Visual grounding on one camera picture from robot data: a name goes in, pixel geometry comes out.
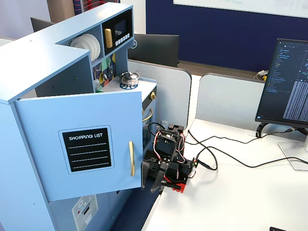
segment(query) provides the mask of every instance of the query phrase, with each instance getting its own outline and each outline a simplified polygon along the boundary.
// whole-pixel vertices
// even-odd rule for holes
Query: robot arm
[[[168,129],[161,129],[154,139],[154,150],[147,151],[142,162],[142,187],[147,177],[154,178],[151,192],[161,185],[171,187],[183,193],[190,173],[193,171],[194,159],[184,158],[183,126],[170,124]]]

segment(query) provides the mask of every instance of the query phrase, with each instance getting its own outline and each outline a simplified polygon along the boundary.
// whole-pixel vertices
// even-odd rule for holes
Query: blue wall
[[[146,0],[147,34],[180,35],[179,59],[266,70],[277,38],[308,40],[308,19]]]

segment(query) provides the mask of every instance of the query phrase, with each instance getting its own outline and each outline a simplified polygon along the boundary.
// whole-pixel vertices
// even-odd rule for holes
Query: blue cabinet door
[[[141,186],[141,92],[14,104],[48,201]]]

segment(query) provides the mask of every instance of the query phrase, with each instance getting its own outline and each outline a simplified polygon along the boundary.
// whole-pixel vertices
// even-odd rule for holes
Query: shelf
[[[105,57],[98,57],[98,59],[95,59],[93,62],[91,62],[91,67],[94,68],[97,64],[99,64]]]

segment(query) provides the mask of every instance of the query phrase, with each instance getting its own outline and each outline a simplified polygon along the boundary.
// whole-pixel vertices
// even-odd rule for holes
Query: white plate
[[[78,37],[78,38],[74,39],[69,46],[70,47],[76,47],[76,45],[79,44],[79,41],[80,41],[80,38]]]
[[[94,42],[92,41],[92,39],[90,39],[87,36],[82,35],[80,37],[82,37],[82,40],[86,41],[91,46],[91,52],[93,53],[93,55],[91,56],[91,61],[94,61],[96,59],[96,46],[95,46]]]
[[[97,40],[97,38],[92,35],[92,34],[84,34],[83,36],[87,36],[88,38],[92,39],[92,41],[94,42],[95,46],[96,46],[96,57],[95,59],[98,58],[98,56],[101,53],[101,46],[100,46],[100,42]]]
[[[70,47],[77,47],[77,48],[83,47],[84,49],[90,51],[91,61],[93,61],[95,59],[95,57],[93,56],[93,51],[92,51],[92,47],[91,47],[90,43],[86,39],[84,39],[84,37],[82,37],[82,36],[74,39],[71,42]]]

